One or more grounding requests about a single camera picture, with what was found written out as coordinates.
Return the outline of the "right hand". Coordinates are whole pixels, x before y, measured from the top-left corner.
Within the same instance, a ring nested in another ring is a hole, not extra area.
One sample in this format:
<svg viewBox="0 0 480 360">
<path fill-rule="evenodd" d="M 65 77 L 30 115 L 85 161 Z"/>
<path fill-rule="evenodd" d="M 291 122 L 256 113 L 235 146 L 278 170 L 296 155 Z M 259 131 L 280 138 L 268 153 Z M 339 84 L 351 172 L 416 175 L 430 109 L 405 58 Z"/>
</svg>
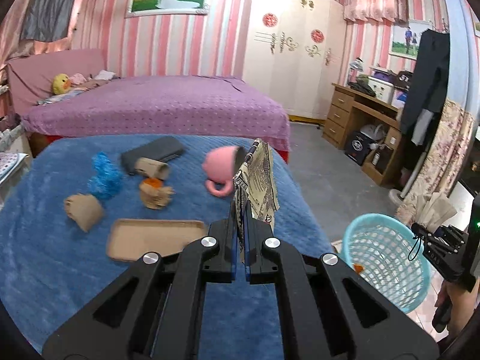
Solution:
<svg viewBox="0 0 480 360">
<path fill-rule="evenodd" d="M 478 294 L 479 280 L 476 280 L 471 292 L 459 286 L 458 283 L 450 283 L 445 280 L 442 282 L 437 301 L 434 305 L 439 307 L 448 299 L 452 303 L 451 319 L 448 324 L 449 338 L 457 337 L 467 322 L 469 322 L 476 308 Z"/>
</svg>

